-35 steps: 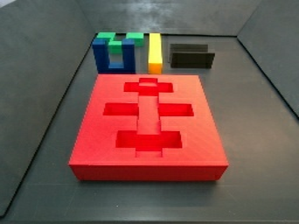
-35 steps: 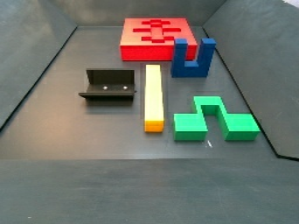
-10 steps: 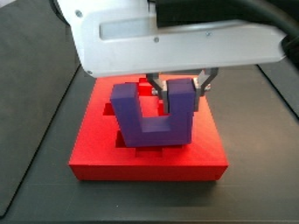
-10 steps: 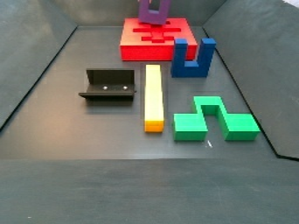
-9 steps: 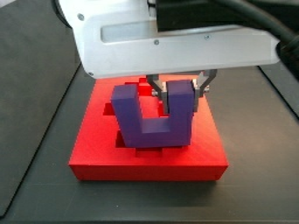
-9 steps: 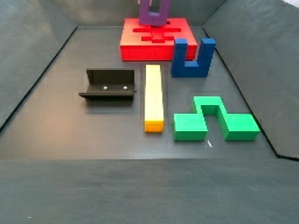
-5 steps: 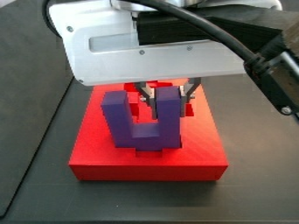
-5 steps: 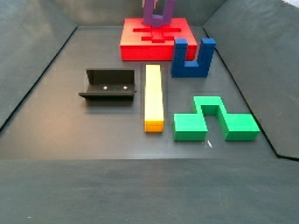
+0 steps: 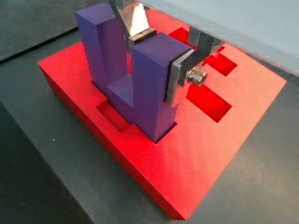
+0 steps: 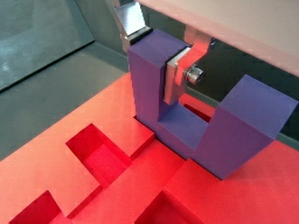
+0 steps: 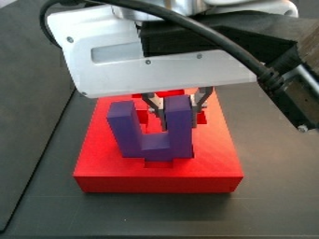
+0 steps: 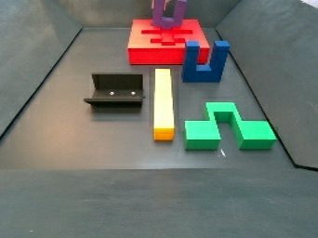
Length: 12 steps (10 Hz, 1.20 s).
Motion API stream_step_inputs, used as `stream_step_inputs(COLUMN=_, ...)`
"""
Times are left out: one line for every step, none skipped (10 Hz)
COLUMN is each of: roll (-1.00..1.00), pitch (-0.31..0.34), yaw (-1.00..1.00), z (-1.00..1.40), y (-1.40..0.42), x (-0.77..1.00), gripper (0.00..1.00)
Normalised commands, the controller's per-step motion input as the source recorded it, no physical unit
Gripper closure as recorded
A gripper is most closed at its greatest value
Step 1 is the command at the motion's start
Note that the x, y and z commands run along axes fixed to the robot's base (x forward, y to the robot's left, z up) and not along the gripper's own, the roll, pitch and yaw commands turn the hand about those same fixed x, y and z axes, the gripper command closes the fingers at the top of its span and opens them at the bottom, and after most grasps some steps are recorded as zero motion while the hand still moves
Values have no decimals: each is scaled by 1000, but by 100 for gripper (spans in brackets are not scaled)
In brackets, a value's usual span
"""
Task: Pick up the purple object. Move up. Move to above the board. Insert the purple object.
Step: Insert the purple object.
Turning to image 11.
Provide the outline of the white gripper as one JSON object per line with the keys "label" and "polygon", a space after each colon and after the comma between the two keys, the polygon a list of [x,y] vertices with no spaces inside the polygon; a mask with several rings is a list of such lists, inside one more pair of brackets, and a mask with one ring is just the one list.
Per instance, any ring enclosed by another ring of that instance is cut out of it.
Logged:
{"label": "white gripper", "polygon": [[119,18],[113,7],[54,13],[47,23],[78,91],[89,98],[143,93],[165,131],[165,101],[155,91],[199,87],[190,96],[197,128],[213,86],[254,80],[254,73],[222,50],[146,57],[137,23]]}

